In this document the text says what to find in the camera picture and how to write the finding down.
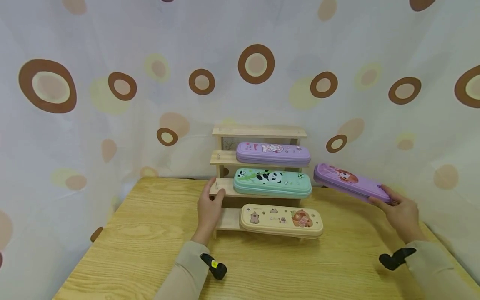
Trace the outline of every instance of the mint green pencil case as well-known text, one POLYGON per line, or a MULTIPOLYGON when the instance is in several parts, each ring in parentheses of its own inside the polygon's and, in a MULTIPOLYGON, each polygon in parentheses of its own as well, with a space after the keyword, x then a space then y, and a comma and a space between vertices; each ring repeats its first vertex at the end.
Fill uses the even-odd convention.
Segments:
POLYGON ((241 194, 256 194, 281 198, 306 198, 312 193, 307 174, 268 169, 239 168, 233 188, 241 194))

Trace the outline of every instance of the wooden step shelf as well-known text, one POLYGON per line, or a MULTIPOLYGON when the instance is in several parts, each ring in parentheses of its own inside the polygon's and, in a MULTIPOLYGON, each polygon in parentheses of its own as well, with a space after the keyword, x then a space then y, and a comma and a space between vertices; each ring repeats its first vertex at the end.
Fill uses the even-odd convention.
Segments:
POLYGON ((307 133, 299 126, 215 125, 212 135, 221 137, 263 137, 276 139, 301 139, 307 133))
MULTIPOLYGON (((252 195, 241 194, 235 191, 233 188, 233 179, 224 178, 225 166, 237 166, 237 167, 258 167, 258 168, 285 168, 288 171, 301 172, 303 167, 292 168, 290 166, 280 165, 264 165, 264 164, 249 164, 241 163, 237 160, 235 151, 226 151, 223 147, 224 138, 242 138, 244 140, 248 138, 264 138, 264 139, 290 139, 289 145, 300 145, 300 139, 306 138, 307 133, 302 127, 299 126, 255 126, 255 125, 233 125, 233 124, 219 124, 215 125, 212 131, 212 135, 216 137, 216 149, 213 151, 210 157, 210 164, 216 165, 216 182, 210 189, 210 195, 216 195, 219 190, 225 189, 225 196, 229 199, 235 199, 235 202, 242 201, 240 198, 245 198, 251 203, 255 202, 255 198, 262 198, 262 201, 268 201, 272 199, 272 196, 264 195, 252 195)), ((295 201, 295 207, 300 206, 301 199, 291 199, 283 197, 275 197, 276 199, 290 199, 295 201)), ((240 209, 239 208, 222 208, 222 217, 217 224, 216 229, 213 232, 213 237, 216 238, 217 230, 234 230, 244 231, 240 226, 240 209)))
POLYGON ((252 163, 242 163, 237 160, 236 151, 228 150, 214 150, 212 152, 212 157, 210 158, 211 165, 220 165, 220 166, 238 166, 238 167, 256 167, 256 168, 291 168, 292 166, 283 166, 283 165, 265 165, 265 164, 252 164, 252 163))
POLYGON ((217 178, 215 184, 210 189, 210 195, 216 195, 219 190, 225 189, 226 197, 246 197, 246 198, 272 198, 272 196, 240 194, 233 188, 232 178, 217 178))
POLYGON ((241 208, 223 208, 220 221, 216 225, 217 230, 245 231, 240 227, 241 208))

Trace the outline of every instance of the cartoon character print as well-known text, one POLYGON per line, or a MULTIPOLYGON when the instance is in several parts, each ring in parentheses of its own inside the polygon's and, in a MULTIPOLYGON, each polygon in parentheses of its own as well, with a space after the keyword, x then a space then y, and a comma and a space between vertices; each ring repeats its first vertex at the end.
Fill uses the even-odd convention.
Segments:
POLYGON ((359 183, 359 179, 357 176, 353 175, 352 173, 341 170, 341 169, 336 169, 338 172, 338 177, 348 183, 359 183))
POLYGON ((243 176, 245 176, 245 175, 247 175, 247 172, 240 170, 240 172, 239 172, 239 174, 237 175, 237 177, 243 177, 243 176))
POLYGON ((283 146, 277 144, 261 144, 262 152, 282 152, 283 146))
POLYGON ((310 219, 310 215, 303 209, 298 211, 292 211, 293 225, 297 227, 312 227, 313 221, 310 219))
POLYGON ((265 170, 265 172, 258 172, 257 173, 257 179, 260 180, 260 181, 263 181, 264 184, 265 184, 265 181, 282 183, 282 176, 283 176, 283 174, 278 172, 278 171, 270 172, 268 170, 265 170))
POLYGON ((326 164, 322 164, 321 172, 323 174, 332 174, 332 175, 338 176, 338 178, 340 178, 340 180, 348 182, 348 183, 355 184, 355 183, 359 182, 359 179, 358 179, 357 176, 353 175, 352 173, 350 173, 348 171, 335 168, 334 166, 329 166, 329 165, 326 165, 326 164))
POLYGON ((258 219, 258 213, 257 212, 253 212, 251 215, 250 215, 250 223, 253 223, 253 224, 258 224, 260 223, 260 220, 258 219))

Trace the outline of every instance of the wooden table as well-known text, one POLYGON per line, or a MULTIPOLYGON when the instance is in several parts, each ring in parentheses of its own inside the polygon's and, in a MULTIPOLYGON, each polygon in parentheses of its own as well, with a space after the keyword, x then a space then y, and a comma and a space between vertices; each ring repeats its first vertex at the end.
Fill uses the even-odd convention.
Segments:
MULTIPOLYGON (((54 299, 151 299, 182 244, 195 231, 196 201, 204 183, 141 179, 54 299)), ((302 206, 322 215, 325 231, 319 240, 299 242, 296 238, 219 231, 209 246, 228 273, 223 281, 209 275, 200 299, 423 299, 405 265, 391 272, 378 262, 379 254, 403 246, 380 210, 328 188, 314 188, 302 206)), ((422 226, 427 236, 441 245, 422 226)), ((480 294, 480 288, 451 258, 480 294)))

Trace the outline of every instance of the fabric backdrop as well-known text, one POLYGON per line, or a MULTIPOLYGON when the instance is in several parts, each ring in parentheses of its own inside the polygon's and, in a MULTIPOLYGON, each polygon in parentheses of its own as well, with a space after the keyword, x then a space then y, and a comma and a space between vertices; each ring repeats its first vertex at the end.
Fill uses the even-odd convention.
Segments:
POLYGON ((50 299, 140 177, 214 175, 221 122, 304 127, 312 165, 416 199, 479 278, 479 14, 476 0, 2 1, 0 298, 50 299))

